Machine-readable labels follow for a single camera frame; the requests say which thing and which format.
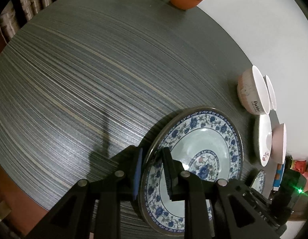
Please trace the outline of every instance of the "red package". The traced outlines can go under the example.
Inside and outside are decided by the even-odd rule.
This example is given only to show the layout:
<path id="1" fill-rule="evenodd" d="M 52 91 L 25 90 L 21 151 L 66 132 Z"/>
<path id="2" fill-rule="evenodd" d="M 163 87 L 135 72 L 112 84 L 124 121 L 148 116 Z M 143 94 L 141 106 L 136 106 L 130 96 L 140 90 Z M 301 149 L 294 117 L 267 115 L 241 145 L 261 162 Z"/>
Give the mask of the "red package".
<path id="1" fill-rule="evenodd" d="M 306 160 L 303 161 L 293 160 L 290 169 L 303 174 L 306 171 Z"/>

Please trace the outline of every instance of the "plate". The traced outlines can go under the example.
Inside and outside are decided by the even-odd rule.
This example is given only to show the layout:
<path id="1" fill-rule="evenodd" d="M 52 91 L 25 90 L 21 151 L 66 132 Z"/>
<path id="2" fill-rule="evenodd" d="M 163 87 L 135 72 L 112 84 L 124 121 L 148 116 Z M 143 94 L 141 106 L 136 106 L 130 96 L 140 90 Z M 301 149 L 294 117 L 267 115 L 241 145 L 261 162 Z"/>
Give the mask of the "plate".
<path id="1" fill-rule="evenodd" d="M 272 131 L 270 117 L 267 114 L 259 115 L 254 127 L 254 146 L 262 166 L 266 166 L 269 161 L 271 144 Z"/>
<path id="2" fill-rule="evenodd" d="M 144 219 L 158 232 L 179 235 L 185 229 L 184 201 L 169 199 L 160 158 L 156 151 L 169 147 L 173 159 L 203 180 L 240 179 L 243 151 L 239 133 L 222 112 L 213 108 L 187 109 L 158 135 L 149 150 L 142 176 L 139 205 Z M 209 219 L 212 209 L 206 201 Z"/>
<path id="3" fill-rule="evenodd" d="M 258 191 L 260 194 L 262 194 L 264 188 L 264 182 L 265 182 L 265 172 L 264 170 L 260 170 L 257 176 L 254 178 L 250 187 Z"/>

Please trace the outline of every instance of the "pink bowl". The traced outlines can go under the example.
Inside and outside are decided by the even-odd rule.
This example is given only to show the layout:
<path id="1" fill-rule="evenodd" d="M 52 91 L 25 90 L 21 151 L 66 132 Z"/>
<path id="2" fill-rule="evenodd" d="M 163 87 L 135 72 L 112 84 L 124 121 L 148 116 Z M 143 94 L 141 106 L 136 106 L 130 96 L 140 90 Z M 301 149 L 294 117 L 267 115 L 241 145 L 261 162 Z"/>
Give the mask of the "pink bowl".
<path id="1" fill-rule="evenodd" d="M 270 157 L 278 164 L 285 162 L 287 149 L 287 129 L 284 123 L 272 131 L 272 147 Z"/>

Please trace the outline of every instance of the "wood grain tabletop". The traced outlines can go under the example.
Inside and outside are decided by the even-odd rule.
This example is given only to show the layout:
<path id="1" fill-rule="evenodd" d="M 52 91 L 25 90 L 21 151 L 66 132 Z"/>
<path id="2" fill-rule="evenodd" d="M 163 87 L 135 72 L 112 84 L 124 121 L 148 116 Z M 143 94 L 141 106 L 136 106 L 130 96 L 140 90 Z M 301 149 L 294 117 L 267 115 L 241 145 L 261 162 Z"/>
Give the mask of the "wood grain tabletop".
<path id="1" fill-rule="evenodd" d="M 223 111 L 242 139 L 242 180 L 261 167 L 255 117 L 240 104 L 238 76 L 252 64 L 199 8 L 168 0 L 57 0 L 0 54 L 0 165 L 50 209 L 81 178 L 104 178 L 129 145 L 147 149 L 182 109 Z M 164 238 L 122 203 L 123 238 Z"/>

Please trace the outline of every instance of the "screw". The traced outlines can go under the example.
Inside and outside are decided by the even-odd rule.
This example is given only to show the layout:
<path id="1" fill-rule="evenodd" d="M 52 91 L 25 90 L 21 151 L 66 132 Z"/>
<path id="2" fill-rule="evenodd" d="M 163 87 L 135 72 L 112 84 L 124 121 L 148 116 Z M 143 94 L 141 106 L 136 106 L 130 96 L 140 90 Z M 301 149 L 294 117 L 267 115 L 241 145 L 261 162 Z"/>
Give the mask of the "screw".
<path id="1" fill-rule="evenodd" d="M 217 183 L 220 185 L 220 186 L 226 186 L 227 185 L 227 181 L 225 180 L 225 179 L 219 179 L 218 181 L 217 181 Z"/>
<path id="2" fill-rule="evenodd" d="M 181 175 L 182 177 L 184 177 L 184 178 L 189 177 L 190 174 L 191 174 L 191 173 L 190 173 L 189 171 L 182 171 L 182 172 L 180 173 L 180 175 Z"/>
<path id="3" fill-rule="evenodd" d="M 123 177 L 124 176 L 124 172 L 121 171 L 121 170 L 116 171 L 114 174 L 115 174 L 116 177 Z"/>
<path id="4" fill-rule="evenodd" d="M 84 186 L 86 186 L 86 185 L 88 184 L 88 181 L 85 180 L 85 179 L 82 179 L 82 180 L 79 180 L 79 181 L 77 182 L 77 184 L 78 184 L 80 187 L 84 187 Z"/>

